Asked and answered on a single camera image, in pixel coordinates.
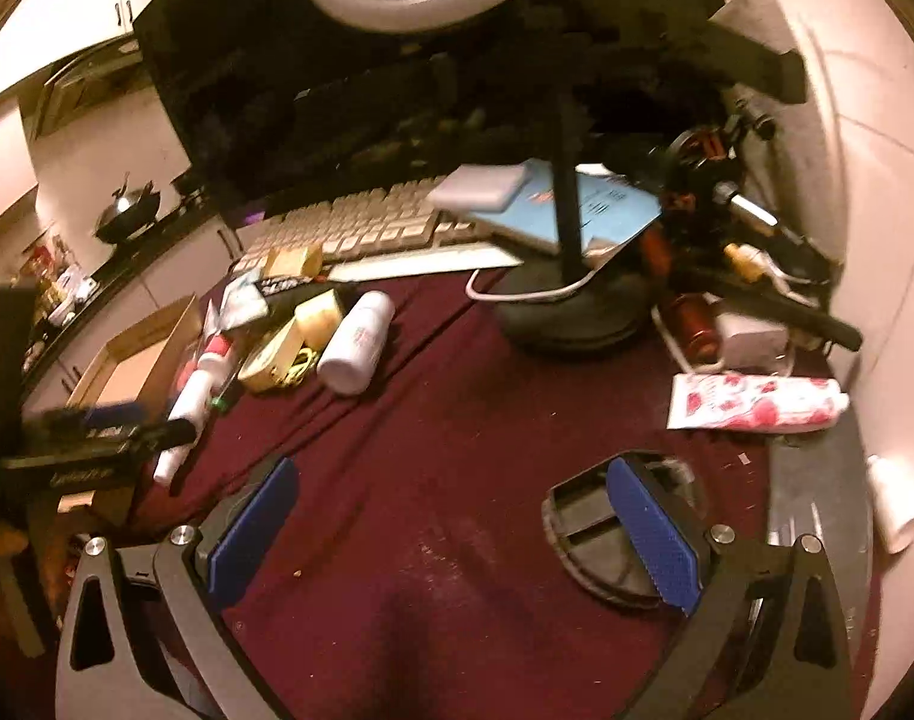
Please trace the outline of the tall white slim bottle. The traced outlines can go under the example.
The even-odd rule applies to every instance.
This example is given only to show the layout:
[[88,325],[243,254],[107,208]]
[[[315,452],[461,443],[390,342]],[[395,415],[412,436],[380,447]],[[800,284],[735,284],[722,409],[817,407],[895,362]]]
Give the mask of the tall white slim bottle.
[[233,366],[233,343],[223,333],[215,333],[203,346],[203,351],[195,361],[189,376],[185,378],[178,399],[169,413],[169,419],[190,422],[194,426],[195,436],[189,442],[160,453],[153,472],[156,484],[163,488],[171,486],[184,461],[203,436],[212,400],[231,379]]

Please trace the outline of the black green-capped marker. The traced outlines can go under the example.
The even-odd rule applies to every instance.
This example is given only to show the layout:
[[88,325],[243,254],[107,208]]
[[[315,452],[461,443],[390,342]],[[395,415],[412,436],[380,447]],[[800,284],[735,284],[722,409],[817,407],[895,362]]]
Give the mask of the black green-capped marker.
[[239,376],[240,364],[236,362],[231,371],[229,371],[228,377],[221,384],[221,387],[218,390],[215,390],[210,398],[210,408],[213,411],[217,411],[218,415],[228,415],[231,408],[236,405],[236,401],[239,398],[240,392],[240,383],[237,380]]

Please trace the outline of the black foil pouch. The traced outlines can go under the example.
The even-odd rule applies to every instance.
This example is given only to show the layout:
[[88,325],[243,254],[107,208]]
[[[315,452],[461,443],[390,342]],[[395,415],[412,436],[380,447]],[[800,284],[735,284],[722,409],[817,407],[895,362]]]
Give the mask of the black foil pouch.
[[333,291],[341,309],[348,310],[358,302],[359,286],[332,280],[308,280],[304,277],[270,277],[255,283],[258,294],[267,304],[268,316],[291,314],[298,305]]

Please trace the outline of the white rounded bottle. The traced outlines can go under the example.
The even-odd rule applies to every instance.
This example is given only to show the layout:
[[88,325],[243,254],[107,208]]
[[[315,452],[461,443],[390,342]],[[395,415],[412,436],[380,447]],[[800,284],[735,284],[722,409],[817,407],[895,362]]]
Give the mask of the white rounded bottle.
[[386,346],[395,305],[382,291],[364,293],[340,322],[317,363],[325,387],[342,397],[363,394]]

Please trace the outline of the floral hand cream tube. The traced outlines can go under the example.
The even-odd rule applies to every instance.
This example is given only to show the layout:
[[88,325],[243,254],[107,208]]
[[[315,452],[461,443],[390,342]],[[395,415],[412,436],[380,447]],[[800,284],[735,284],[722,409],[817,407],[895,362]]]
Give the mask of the floral hand cream tube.
[[233,333],[252,327],[270,316],[267,299],[258,289],[257,270],[242,271],[224,286],[220,299],[208,301],[203,312],[203,336]]

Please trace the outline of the cardboard box tray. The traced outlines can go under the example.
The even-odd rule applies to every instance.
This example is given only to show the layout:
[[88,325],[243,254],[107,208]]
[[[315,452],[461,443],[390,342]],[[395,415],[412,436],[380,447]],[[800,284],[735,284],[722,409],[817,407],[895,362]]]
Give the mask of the cardboard box tray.
[[[104,343],[71,390],[67,405],[133,406],[146,422],[166,418],[179,367],[199,341],[202,322],[195,294],[149,314]],[[59,511],[85,507],[112,525],[122,525],[141,472],[141,461],[128,463],[121,455],[59,472]]]

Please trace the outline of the black round lid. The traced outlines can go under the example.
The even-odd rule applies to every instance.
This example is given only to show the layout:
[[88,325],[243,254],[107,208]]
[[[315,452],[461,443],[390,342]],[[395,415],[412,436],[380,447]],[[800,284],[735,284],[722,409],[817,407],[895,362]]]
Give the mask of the black round lid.
[[548,489],[542,502],[546,541],[574,582],[608,605],[651,611],[662,598],[607,496],[610,460]]

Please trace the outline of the pink patterned tube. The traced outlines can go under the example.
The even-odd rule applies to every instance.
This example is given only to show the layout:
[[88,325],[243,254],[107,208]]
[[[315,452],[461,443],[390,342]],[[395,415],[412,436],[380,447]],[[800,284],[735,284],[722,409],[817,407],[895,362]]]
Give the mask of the pink patterned tube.
[[836,379],[677,374],[667,429],[815,433],[834,426],[849,405]]

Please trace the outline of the maroon cloth mat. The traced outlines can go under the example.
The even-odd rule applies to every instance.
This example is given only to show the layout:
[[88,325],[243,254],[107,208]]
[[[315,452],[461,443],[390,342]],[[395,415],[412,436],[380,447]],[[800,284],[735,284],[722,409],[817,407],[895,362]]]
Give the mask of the maroon cloth mat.
[[459,275],[387,284],[397,314],[366,394],[308,380],[241,398],[128,528],[205,517],[257,461],[301,493],[224,615],[299,718],[610,718],[680,626],[603,605],[546,543],[546,491],[623,450],[688,461],[711,518],[766,530],[758,436],[672,433],[674,366],[641,333],[590,358],[509,343]]

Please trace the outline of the black wok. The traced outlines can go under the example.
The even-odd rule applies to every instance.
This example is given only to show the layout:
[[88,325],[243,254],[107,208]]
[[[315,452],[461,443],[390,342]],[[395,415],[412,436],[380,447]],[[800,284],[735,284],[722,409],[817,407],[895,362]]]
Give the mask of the black wok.
[[107,245],[125,242],[156,221],[160,203],[161,193],[153,181],[130,187],[128,177],[124,177],[94,224],[94,238]]

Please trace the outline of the red metallic cylinder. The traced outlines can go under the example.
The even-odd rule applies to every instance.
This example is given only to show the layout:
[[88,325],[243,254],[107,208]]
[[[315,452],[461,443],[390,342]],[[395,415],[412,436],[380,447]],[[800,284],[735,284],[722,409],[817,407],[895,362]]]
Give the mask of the red metallic cylinder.
[[639,239],[641,259],[656,282],[657,310],[670,337],[691,367],[712,366],[719,361],[719,332],[703,294],[683,293],[670,286],[675,255],[662,226],[652,223]]

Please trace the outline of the white computer keyboard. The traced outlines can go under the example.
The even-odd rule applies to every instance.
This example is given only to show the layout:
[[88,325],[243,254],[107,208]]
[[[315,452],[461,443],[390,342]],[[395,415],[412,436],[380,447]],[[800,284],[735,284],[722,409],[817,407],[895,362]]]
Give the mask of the white computer keyboard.
[[521,259],[475,224],[432,208],[436,177],[371,188],[288,211],[242,229],[237,273],[270,268],[283,255],[317,247],[334,280],[375,281],[507,268]]

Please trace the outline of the black computer monitor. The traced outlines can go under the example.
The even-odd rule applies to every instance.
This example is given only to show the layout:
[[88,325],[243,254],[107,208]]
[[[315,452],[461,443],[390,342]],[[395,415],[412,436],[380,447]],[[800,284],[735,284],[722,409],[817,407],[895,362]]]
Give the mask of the black computer monitor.
[[566,0],[507,0],[418,34],[312,0],[153,0],[137,39],[197,185],[224,218],[464,163],[546,153],[546,39]]

